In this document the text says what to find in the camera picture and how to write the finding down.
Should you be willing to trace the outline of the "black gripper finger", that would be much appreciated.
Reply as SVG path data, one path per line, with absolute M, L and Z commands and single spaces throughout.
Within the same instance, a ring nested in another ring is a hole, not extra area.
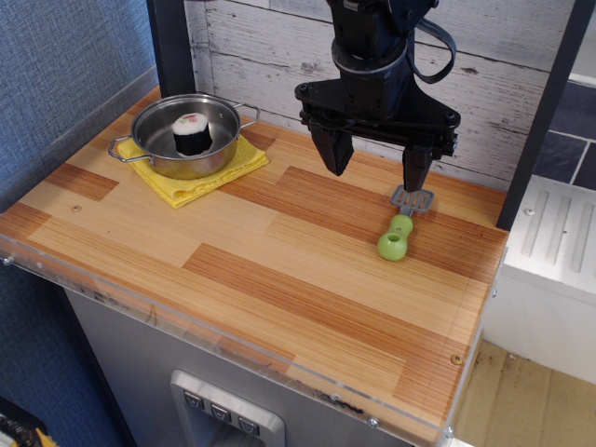
M 310 127 L 311 137 L 328 171 L 341 176 L 354 154 L 352 136 L 343 130 Z
M 432 163 L 432 150 L 423 146 L 407 146 L 402 154 L 403 181 L 407 192 L 420 191 Z

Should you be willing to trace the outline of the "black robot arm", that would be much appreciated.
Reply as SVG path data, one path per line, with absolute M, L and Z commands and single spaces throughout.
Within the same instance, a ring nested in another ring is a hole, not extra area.
M 403 186 L 417 192 L 431 164 L 451 156 L 461 116 L 431 98 L 418 80 L 435 84 L 454 67 L 423 75 L 415 65 L 414 38 L 422 31 L 450 52 L 449 33 L 427 20 L 435 1 L 331 1 L 332 59 L 340 71 L 334 80 L 303 83 L 294 93 L 300 117 L 326 168 L 337 176 L 354 153 L 355 136 L 402 146 Z

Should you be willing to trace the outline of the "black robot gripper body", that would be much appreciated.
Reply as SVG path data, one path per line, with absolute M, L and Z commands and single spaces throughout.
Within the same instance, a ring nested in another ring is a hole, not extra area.
M 384 73 L 302 83 L 294 94 L 309 131 L 316 125 L 402 146 L 429 138 L 432 159 L 454 154 L 460 115 L 420 89 L 405 62 Z

